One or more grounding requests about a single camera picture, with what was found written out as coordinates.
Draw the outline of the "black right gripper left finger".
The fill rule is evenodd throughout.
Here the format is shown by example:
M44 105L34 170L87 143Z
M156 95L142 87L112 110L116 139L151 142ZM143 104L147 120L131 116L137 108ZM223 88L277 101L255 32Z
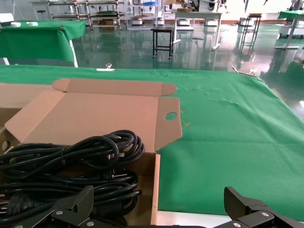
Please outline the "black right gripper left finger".
M2 228L103 228L105 224L91 219L94 204L92 186L77 195L61 198L49 209L26 219L1 225Z

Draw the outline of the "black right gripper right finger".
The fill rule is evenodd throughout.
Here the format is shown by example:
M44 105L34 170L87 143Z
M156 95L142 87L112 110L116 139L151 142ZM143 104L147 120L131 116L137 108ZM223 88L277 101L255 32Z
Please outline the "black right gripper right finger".
M304 228L304 224L280 215L264 202L240 195L233 187L224 188L224 208L231 221L219 228Z

